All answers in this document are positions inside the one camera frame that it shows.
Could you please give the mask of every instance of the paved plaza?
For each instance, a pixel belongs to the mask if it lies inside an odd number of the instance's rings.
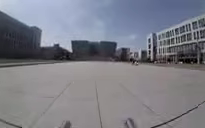
[[[205,101],[205,71],[67,62],[0,68],[0,128],[151,128]],[[159,128],[205,128],[205,102]]]

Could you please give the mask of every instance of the sky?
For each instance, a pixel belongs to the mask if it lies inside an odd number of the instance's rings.
[[[145,49],[151,32],[205,13],[205,0],[0,0],[0,10],[42,29],[42,46],[116,41]]]

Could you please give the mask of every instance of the pavement joint line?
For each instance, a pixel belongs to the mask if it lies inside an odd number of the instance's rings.
[[[130,95],[132,95],[136,100],[138,100],[140,102],[140,104],[142,104],[145,108],[147,108],[149,111],[151,111],[153,114],[155,114],[155,116],[158,116],[161,122],[164,121],[163,117],[156,113],[151,107],[149,107],[147,104],[145,104],[141,99],[139,99],[135,94],[133,94],[129,89],[127,89],[127,87],[125,87],[123,84],[119,83],[119,86],[122,87],[125,91],[127,91]]]
[[[158,128],[158,127],[161,127],[161,126],[163,126],[163,125],[167,125],[167,124],[169,124],[169,123],[171,123],[171,122],[173,122],[173,121],[175,121],[175,120],[177,120],[177,119],[179,119],[179,118],[181,118],[181,117],[183,117],[183,116],[185,116],[185,115],[190,114],[191,112],[193,112],[194,110],[196,110],[196,109],[198,109],[200,106],[202,106],[203,104],[205,104],[205,100],[202,101],[201,103],[199,103],[198,105],[196,105],[195,107],[193,107],[192,109],[189,109],[188,111],[182,113],[181,115],[176,116],[176,117],[174,117],[174,118],[172,118],[172,119],[170,119],[170,120],[168,120],[168,121],[166,121],[166,122],[163,122],[163,123],[161,123],[161,124],[155,125],[155,126],[153,126],[153,127],[151,127],[151,128]]]
[[[98,96],[98,90],[97,90],[97,83],[96,82],[95,82],[95,90],[96,90],[98,113],[99,113],[99,118],[100,118],[100,128],[103,128],[103,123],[102,123],[102,119],[101,119],[101,112],[100,112],[100,102],[99,102],[99,96]]]
[[[4,124],[7,124],[7,125],[10,125],[10,126],[13,126],[13,127],[15,127],[15,128],[22,128],[22,126],[19,126],[19,125],[17,125],[17,124],[11,123],[11,122],[8,122],[8,121],[6,121],[6,120],[4,120],[4,119],[1,119],[1,118],[0,118],[0,122],[2,122],[2,123],[4,123]]]
[[[33,123],[30,125],[30,128],[33,128],[38,123],[38,121],[47,113],[47,111],[52,107],[55,101],[65,92],[65,90],[67,90],[68,87],[72,85],[72,83],[73,82],[66,84],[66,87],[58,94],[58,96],[56,96],[53,101],[48,105],[48,107],[41,113],[41,115],[35,121],[33,121]]]

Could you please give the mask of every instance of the office building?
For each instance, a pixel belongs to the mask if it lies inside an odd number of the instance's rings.
[[[72,52],[75,58],[90,56],[114,57],[117,43],[110,41],[90,42],[87,40],[73,40]]]
[[[76,58],[86,57],[90,54],[89,41],[87,40],[73,40],[72,41],[72,53]]]
[[[205,14],[157,33],[157,59],[205,63]]]
[[[119,61],[129,61],[130,48],[118,48],[115,53],[116,59]]]
[[[114,57],[117,43],[111,41],[100,42],[100,54],[104,57]]]
[[[148,60],[155,61],[156,60],[156,50],[157,48],[157,36],[156,33],[151,33],[147,36],[147,53]]]
[[[59,44],[54,44],[53,46],[44,46],[40,48],[40,57],[41,59],[48,60],[62,60],[70,59],[70,52],[62,47]]]
[[[0,11],[0,58],[35,57],[41,30],[30,27]]]
[[[147,50],[139,50],[139,61],[146,62],[147,61]]]

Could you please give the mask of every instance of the distant building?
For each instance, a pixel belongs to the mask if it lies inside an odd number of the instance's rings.
[[[41,59],[70,59],[70,56],[70,52],[60,47],[59,44],[54,44],[54,46],[41,47],[40,49]]]
[[[118,48],[115,53],[116,59],[119,61],[129,61],[130,48]]]
[[[147,61],[147,50],[139,50],[139,61]]]
[[[100,42],[100,52],[104,57],[113,57],[117,48],[116,42],[101,41]]]
[[[90,42],[87,40],[73,40],[72,51],[75,58],[92,56],[114,57],[117,43],[110,41]]]
[[[73,40],[72,52],[75,58],[89,56],[90,46],[87,40]]]
[[[41,33],[41,29],[0,11],[0,58],[35,57],[40,49]]]
[[[151,33],[147,36],[147,57],[149,61],[156,60],[157,36]]]

